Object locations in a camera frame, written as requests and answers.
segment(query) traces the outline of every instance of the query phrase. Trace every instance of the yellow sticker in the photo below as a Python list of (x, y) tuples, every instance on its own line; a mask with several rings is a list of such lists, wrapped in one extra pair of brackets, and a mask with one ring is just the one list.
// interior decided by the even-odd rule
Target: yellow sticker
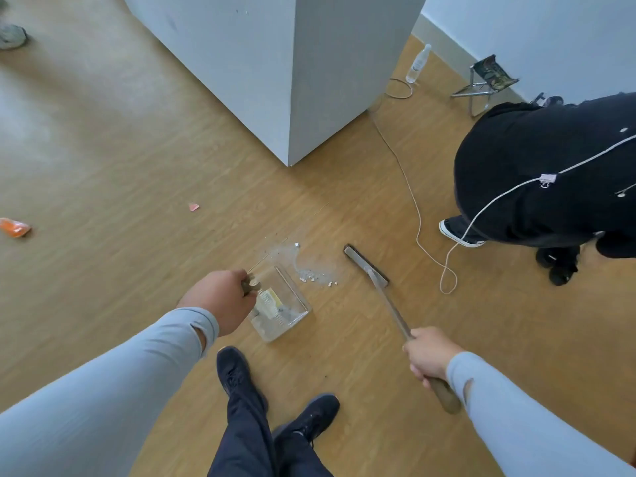
[(281, 300), (272, 288), (260, 290), (256, 298), (256, 309), (264, 313), (270, 320), (278, 316), (279, 309), (282, 308)]

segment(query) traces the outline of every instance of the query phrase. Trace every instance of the person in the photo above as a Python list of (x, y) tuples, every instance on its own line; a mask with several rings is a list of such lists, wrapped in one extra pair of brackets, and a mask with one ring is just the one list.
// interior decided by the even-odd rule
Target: person
[[(155, 420), (217, 337), (254, 307), (243, 270), (212, 272), (177, 309), (113, 350), (46, 385), (0, 414), (2, 475), (128, 475)], [(447, 379), (477, 433), (507, 476), (636, 476), (633, 469), (578, 433), (441, 330), (413, 330), (404, 346), (411, 370)], [(267, 400), (237, 349), (217, 355), (228, 394), (228, 426), (209, 477), (329, 477), (311, 442), (340, 404), (316, 397), (298, 418), (270, 432)]]
[[(0, 0), (0, 10), (6, 7), (5, 0)], [(0, 50), (13, 50), (23, 46), (28, 40), (24, 28), (11, 23), (4, 23), (0, 18)]]
[[(537, 262), (550, 269), (558, 286), (578, 271), (579, 247), (593, 239), (603, 256), (636, 257), (636, 192), (630, 192), (636, 186), (636, 141), (629, 139), (634, 135), (636, 93), (579, 105), (563, 105), (562, 99), (548, 107), (496, 105), (457, 151), (460, 215), (440, 221), (440, 231), (465, 247), (498, 241), (538, 248)], [(616, 143), (597, 159), (559, 174)], [(502, 196), (469, 227), (491, 200), (542, 174), (556, 179)]]

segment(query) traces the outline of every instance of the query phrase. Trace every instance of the water bottle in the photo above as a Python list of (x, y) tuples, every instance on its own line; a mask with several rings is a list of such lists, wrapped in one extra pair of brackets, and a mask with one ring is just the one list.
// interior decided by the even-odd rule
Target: water bottle
[(413, 61), (413, 64), (411, 65), (410, 70), (406, 74), (407, 82), (414, 83), (417, 80), (418, 76), (420, 75), (420, 72), (426, 65), (426, 61), (429, 59), (430, 52), (431, 52), (431, 44), (426, 43), (424, 50), (419, 52), (419, 54), (415, 57), (415, 60)]

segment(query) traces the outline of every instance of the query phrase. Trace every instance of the white pillar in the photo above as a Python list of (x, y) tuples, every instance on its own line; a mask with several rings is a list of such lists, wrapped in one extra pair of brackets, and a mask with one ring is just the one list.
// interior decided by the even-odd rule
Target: white pillar
[(424, 1), (126, 3), (276, 157), (293, 165), (383, 92)]

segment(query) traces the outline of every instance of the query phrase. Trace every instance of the baseboard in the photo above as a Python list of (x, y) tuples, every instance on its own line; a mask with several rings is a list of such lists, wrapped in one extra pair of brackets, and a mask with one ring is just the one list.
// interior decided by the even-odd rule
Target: baseboard
[[(468, 53), (457, 41), (446, 34), (424, 13), (420, 13), (411, 34), (423, 43), (430, 43), (435, 55), (439, 56), (453, 71), (457, 72), (466, 83), (470, 78), (470, 66), (477, 59)], [(490, 99), (490, 106), (503, 102), (529, 102), (514, 90), (514, 86), (496, 93)], [(475, 99), (474, 111), (478, 112), (485, 103), (485, 97)]]

